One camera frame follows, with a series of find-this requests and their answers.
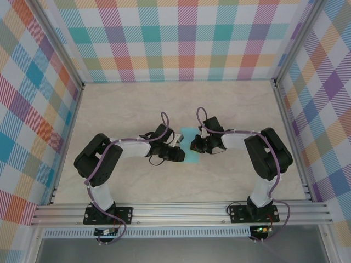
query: marble-patterned surface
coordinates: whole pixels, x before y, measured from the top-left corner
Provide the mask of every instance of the marble-patterned surface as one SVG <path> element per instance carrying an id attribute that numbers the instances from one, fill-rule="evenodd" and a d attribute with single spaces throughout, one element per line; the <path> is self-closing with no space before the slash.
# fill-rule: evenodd
<path id="1" fill-rule="evenodd" d="M 167 112 L 170 127 L 179 132 L 181 127 L 198 126 L 199 106 L 225 129 L 272 127 L 290 149 L 269 81 L 87 84 L 55 203 L 89 202 L 73 161 L 94 135 L 121 139 L 153 131 L 161 123 L 161 111 Z M 227 150 L 200 155 L 198 164 L 164 162 L 154 167 L 147 158 L 124 159 L 118 162 L 109 187 L 116 202 L 241 201 L 250 195 L 257 178 L 246 150 Z M 273 196 L 305 198 L 294 164 Z"/>

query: gray floor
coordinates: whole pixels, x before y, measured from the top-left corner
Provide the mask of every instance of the gray floor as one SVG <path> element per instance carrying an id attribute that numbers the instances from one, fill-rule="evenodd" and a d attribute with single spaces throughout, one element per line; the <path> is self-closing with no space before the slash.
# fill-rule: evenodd
<path id="1" fill-rule="evenodd" d="M 116 139 L 145 134 L 161 123 L 161 111 L 167 112 L 176 132 L 196 128 L 199 106 L 209 117 L 216 116 L 224 129 L 272 127 L 290 148 L 269 81 L 87 84 L 55 203 L 90 201 L 73 161 L 97 133 Z M 199 163 L 164 162 L 159 167 L 151 166 L 147 158 L 124 159 L 109 179 L 111 195 L 116 202 L 141 203 L 247 199 L 258 176 L 246 150 L 199 158 Z M 295 164 L 273 196 L 305 199 Z"/>
<path id="2" fill-rule="evenodd" d="M 288 226 L 263 244 L 249 238 L 44 239 L 37 263 L 324 263 L 317 226 Z"/>

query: blue paper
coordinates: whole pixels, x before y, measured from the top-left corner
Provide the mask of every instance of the blue paper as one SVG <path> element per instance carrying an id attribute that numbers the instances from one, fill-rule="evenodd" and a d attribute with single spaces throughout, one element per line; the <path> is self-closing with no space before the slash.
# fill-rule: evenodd
<path id="1" fill-rule="evenodd" d="M 181 128 L 180 133 L 184 139 L 180 142 L 180 148 L 185 152 L 184 163 L 198 163 L 199 153 L 190 149 L 191 142 L 195 139 L 195 135 L 199 134 L 197 128 Z"/>

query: plaid backdrop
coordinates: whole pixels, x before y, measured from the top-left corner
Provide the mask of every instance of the plaid backdrop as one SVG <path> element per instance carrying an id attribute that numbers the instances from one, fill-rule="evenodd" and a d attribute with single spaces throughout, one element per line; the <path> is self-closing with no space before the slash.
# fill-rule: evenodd
<path id="1" fill-rule="evenodd" d="M 291 35 L 291 38 L 284 50 L 284 53 L 283 55 L 281 56 L 280 60 L 279 60 L 279 63 L 278 63 L 278 66 L 276 67 L 275 71 L 274 71 L 274 74 L 273 74 L 273 78 L 276 78 L 280 69 L 281 69 L 281 66 L 283 65 L 285 59 L 286 59 L 286 56 L 288 55 L 288 53 L 290 52 L 294 42 L 295 42 L 295 39 L 296 37 L 298 36 L 298 34 L 300 33 L 300 30 L 302 28 L 302 25 L 303 23 L 306 21 L 306 18 L 308 17 L 310 11 L 311 11 L 311 8 L 314 4 L 315 0 L 309 0 L 308 1 L 308 4 L 306 5 L 305 7 L 305 10 L 303 11 L 298 23 L 297 23 L 297 26 L 295 27 L 295 30 L 293 32 L 293 34 Z"/>
<path id="2" fill-rule="evenodd" d="M 351 258 L 351 0 L 329 0 L 281 91 L 308 176 Z"/>
<path id="3" fill-rule="evenodd" d="M 271 79 L 307 2 L 41 0 L 77 69 L 95 82 Z"/>
<path id="4" fill-rule="evenodd" d="M 0 0 L 0 262 L 53 185 L 78 88 L 24 0 Z"/>

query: black mounting plate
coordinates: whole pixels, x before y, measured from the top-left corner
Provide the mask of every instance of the black mounting plate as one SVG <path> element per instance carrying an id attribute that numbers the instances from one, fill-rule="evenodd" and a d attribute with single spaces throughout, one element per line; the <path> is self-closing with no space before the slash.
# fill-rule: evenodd
<path id="1" fill-rule="evenodd" d="M 107 210 L 107 212 L 121 218 L 127 225 L 132 223 L 132 207 L 115 207 L 113 210 Z M 113 225 L 114 221 L 115 219 L 102 214 L 95 206 L 90 204 L 86 207 L 83 220 L 84 225 Z"/>
<path id="2" fill-rule="evenodd" d="M 231 205 L 228 209 L 230 214 L 230 222 L 235 223 L 271 223 L 268 214 L 272 217 L 273 223 L 278 223 L 280 221 L 278 210 L 275 205 L 271 205 L 268 213 L 263 217 L 252 220 L 250 217 L 246 205 Z"/>

